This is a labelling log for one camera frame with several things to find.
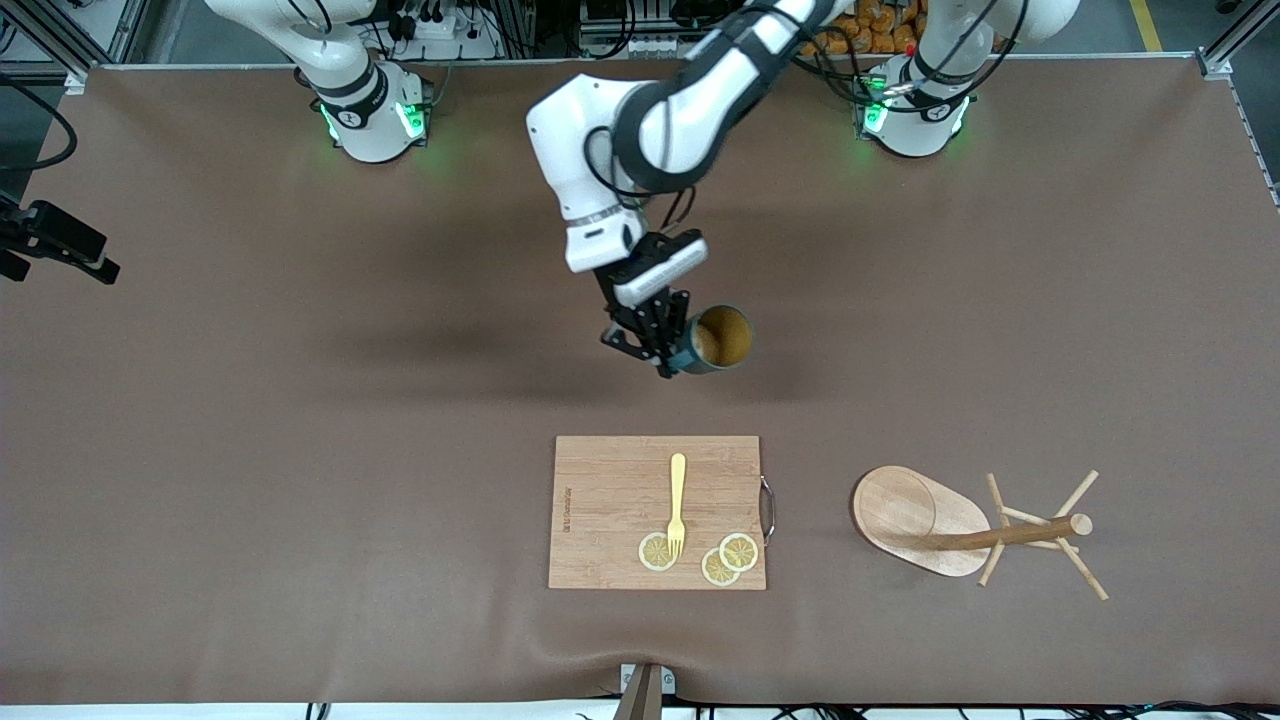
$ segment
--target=lemon slice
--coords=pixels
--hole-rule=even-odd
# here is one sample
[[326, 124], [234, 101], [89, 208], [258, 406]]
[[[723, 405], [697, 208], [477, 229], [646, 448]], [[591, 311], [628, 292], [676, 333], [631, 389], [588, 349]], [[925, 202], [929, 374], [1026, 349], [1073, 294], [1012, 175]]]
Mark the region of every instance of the lemon slice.
[[755, 547], [755, 541], [746, 533], [733, 533], [721, 541], [718, 548], [721, 562], [735, 573], [746, 573], [755, 568], [755, 561], [760, 559], [760, 550]]
[[718, 587], [728, 587], [737, 582], [739, 573], [730, 570], [721, 562], [719, 548], [713, 547], [703, 556], [703, 577], [707, 582]]
[[657, 573], [676, 564], [667, 550], [667, 533], [649, 533], [640, 541], [640, 562]]

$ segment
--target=bamboo cutting board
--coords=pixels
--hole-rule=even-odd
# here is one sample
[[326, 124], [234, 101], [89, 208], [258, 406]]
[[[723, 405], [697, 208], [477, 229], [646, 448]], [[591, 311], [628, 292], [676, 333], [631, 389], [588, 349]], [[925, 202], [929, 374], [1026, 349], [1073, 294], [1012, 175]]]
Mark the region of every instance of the bamboo cutting board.
[[[671, 456], [684, 452], [685, 551], [658, 573], [640, 542], [671, 520]], [[548, 587], [646, 591], [763, 591], [760, 438], [556, 438]], [[703, 577], [703, 556], [731, 533], [755, 539], [760, 559], [724, 588]]]

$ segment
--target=metal handle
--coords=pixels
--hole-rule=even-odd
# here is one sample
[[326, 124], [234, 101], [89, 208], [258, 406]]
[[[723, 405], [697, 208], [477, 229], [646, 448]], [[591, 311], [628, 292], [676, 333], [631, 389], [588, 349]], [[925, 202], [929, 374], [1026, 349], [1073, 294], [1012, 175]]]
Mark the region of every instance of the metal handle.
[[[764, 530], [764, 547], [769, 547], [769, 538], [773, 537], [774, 520], [777, 519], [777, 498], [773, 497], [773, 488], [769, 487], [769, 480], [760, 475], [760, 489], [764, 491], [765, 497], [769, 498], [769, 529]], [[760, 521], [760, 527], [764, 527], [764, 521]]]

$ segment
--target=fork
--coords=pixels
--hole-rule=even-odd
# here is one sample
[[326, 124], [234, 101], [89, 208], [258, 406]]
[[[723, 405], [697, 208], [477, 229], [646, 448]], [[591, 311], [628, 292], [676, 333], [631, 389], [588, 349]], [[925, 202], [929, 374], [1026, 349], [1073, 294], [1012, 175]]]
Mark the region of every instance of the fork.
[[685, 501], [685, 455], [671, 456], [671, 523], [667, 525], [667, 552], [672, 561], [685, 550], [685, 521], [680, 519], [680, 505]]

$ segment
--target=cup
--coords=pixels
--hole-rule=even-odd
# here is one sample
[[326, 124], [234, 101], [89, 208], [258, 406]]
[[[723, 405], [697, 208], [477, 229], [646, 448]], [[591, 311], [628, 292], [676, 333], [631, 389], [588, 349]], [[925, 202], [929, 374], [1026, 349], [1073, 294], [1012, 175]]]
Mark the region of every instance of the cup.
[[712, 305], [689, 320], [685, 336], [671, 357], [671, 369], [692, 375], [728, 370], [751, 351], [755, 332], [741, 310]]

